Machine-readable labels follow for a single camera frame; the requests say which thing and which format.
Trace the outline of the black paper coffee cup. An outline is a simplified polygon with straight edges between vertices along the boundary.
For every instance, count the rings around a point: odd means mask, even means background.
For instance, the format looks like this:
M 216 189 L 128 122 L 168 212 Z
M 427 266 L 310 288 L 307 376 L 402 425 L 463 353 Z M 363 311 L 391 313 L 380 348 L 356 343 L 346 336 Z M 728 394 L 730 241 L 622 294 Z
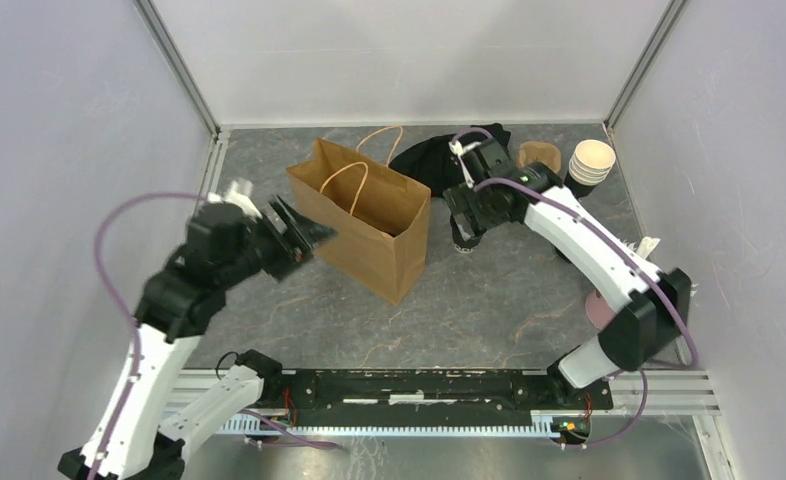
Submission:
M 481 243 L 481 236 L 465 238 L 458 224 L 454 220 L 451 220 L 450 226 L 453 246 L 459 253 L 471 253 Z

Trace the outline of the brown paper bag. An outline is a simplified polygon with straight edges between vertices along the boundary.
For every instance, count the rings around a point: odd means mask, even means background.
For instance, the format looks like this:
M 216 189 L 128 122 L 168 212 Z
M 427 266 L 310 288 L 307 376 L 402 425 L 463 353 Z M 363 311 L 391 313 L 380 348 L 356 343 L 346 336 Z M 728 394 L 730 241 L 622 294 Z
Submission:
M 431 190 L 360 151 L 318 138 L 308 160 L 286 169 L 297 210 L 337 236 L 324 261 L 391 304 L 426 264 Z

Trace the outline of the stack of white paper cups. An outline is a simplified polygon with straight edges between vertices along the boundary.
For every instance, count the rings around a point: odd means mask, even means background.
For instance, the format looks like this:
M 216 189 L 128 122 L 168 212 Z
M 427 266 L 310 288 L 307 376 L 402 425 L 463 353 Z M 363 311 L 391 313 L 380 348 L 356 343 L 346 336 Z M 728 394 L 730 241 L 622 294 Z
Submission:
M 579 142 L 569 160 L 564 185 L 576 198 L 586 197 L 607 178 L 616 158 L 608 143 L 595 139 Z

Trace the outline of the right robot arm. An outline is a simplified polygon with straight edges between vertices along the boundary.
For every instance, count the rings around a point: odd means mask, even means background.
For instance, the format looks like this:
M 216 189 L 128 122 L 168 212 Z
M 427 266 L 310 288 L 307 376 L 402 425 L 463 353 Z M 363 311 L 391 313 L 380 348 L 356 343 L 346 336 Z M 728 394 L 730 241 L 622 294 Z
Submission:
M 453 138 L 449 149 L 463 181 L 443 197 L 462 238 L 520 223 L 583 273 L 614 313 L 595 337 L 548 368 L 546 392 L 554 405 L 575 406 L 594 382 L 638 370 L 686 335 L 691 281 L 682 270 L 665 273 L 631 251 L 547 166 L 518 167 L 492 138 L 468 145 Z

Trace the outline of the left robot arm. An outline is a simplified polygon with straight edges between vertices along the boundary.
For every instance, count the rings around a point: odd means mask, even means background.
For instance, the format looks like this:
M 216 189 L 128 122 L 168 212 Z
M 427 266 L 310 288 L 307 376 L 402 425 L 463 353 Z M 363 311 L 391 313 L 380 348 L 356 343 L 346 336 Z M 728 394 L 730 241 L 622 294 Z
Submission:
M 283 280 L 336 235 L 282 198 L 271 215 L 242 194 L 201 201 L 185 241 L 125 309 L 131 340 L 113 394 L 91 439 L 62 455 L 69 479 L 178 479 L 193 454 L 228 420 L 283 394 L 278 365 L 239 362 L 215 386 L 172 416 L 166 405 L 188 358 L 228 292 L 264 273 Z

